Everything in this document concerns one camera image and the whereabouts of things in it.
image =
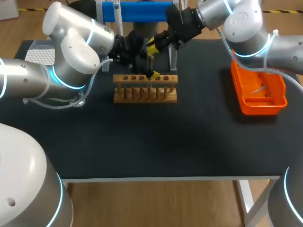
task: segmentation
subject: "orange plastic bin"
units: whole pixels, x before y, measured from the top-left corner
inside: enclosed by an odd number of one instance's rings
[[[245,115],[276,115],[287,106],[286,86],[278,74],[252,72],[232,61],[232,79]]]

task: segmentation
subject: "black tabletop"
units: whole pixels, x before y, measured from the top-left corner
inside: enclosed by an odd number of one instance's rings
[[[16,58],[24,59],[32,41]],[[167,55],[156,69],[168,73]],[[302,95],[288,81],[277,116],[244,116],[221,41],[193,40],[178,51],[178,103],[113,104],[111,65],[86,104],[50,110],[2,99],[0,122],[27,132],[63,179],[280,175],[302,147]]]

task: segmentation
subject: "blue tube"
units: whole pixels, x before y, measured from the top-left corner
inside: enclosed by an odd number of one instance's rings
[[[139,1],[121,2],[121,14],[123,22],[158,22],[166,21],[165,9],[172,5],[171,1]],[[114,22],[113,2],[103,2],[103,21]]]

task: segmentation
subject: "wooden floor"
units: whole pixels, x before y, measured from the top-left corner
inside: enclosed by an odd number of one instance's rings
[[[20,8],[47,8],[53,1],[18,0]],[[191,7],[194,0],[189,0]],[[302,0],[266,0],[263,9],[303,10]],[[45,39],[45,12],[20,12],[19,18],[0,21],[0,57],[13,58],[21,41]],[[268,31],[303,35],[303,15],[264,14]],[[165,23],[159,30],[166,28]],[[124,24],[125,35],[132,29]],[[218,38],[203,30],[197,38]],[[250,181],[254,200],[267,180]],[[241,227],[242,219],[233,181],[76,183],[69,192],[75,227]],[[259,227],[267,227],[263,220]]]

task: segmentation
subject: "table leg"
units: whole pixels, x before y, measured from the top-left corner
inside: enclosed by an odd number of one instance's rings
[[[245,227],[255,227],[265,215],[268,215],[267,198],[275,183],[276,180],[271,180],[254,203],[248,180],[237,180]]]

